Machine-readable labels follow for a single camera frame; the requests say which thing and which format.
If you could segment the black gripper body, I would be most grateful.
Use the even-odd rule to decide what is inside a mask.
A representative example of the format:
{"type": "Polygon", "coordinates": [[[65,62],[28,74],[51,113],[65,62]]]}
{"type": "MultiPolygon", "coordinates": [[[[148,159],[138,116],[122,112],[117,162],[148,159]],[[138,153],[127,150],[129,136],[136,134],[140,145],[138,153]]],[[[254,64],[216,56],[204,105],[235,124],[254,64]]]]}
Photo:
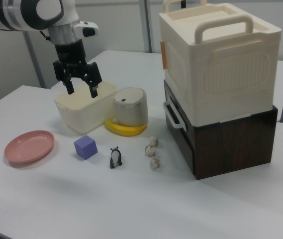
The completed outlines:
{"type": "Polygon", "coordinates": [[[86,53],[83,41],[67,45],[56,45],[58,60],[53,63],[54,71],[58,81],[63,82],[65,73],[70,74],[72,78],[83,80],[85,75],[98,77],[98,84],[102,82],[98,66],[95,62],[88,64],[86,62],[86,53]]]}

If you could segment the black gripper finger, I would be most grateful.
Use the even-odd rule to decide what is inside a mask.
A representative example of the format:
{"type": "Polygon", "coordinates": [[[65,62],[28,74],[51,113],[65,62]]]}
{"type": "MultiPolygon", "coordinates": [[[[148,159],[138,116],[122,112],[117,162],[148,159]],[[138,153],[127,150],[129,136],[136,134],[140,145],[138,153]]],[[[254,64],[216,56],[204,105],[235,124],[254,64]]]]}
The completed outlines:
{"type": "Polygon", "coordinates": [[[66,87],[67,93],[69,95],[74,93],[74,87],[73,87],[71,79],[72,79],[72,76],[70,74],[67,74],[67,73],[64,74],[64,76],[63,76],[63,84],[66,87]]]}
{"type": "Polygon", "coordinates": [[[91,97],[92,98],[97,97],[98,77],[92,75],[85,75],[83,77],[83,81],[89,86],[91,97]]]}

